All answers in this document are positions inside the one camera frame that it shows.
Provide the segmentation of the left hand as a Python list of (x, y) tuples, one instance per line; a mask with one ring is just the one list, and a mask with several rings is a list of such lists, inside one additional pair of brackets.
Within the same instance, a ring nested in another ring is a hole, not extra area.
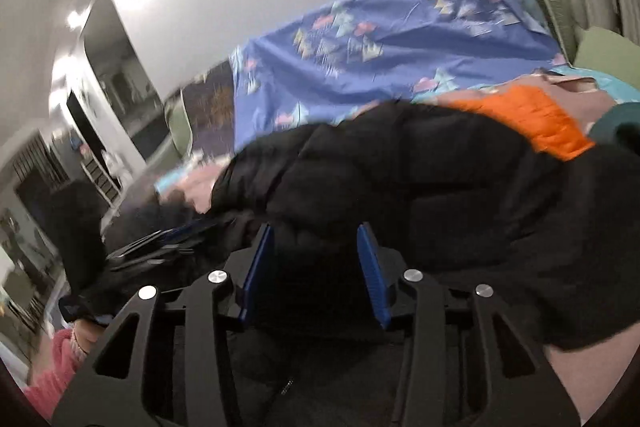
[(79, 348), (85, 353), (89, 353), (96, 342), (100, 339), (104, 328), (91, 321), (80, 319), (74, 322), (73, 333)]

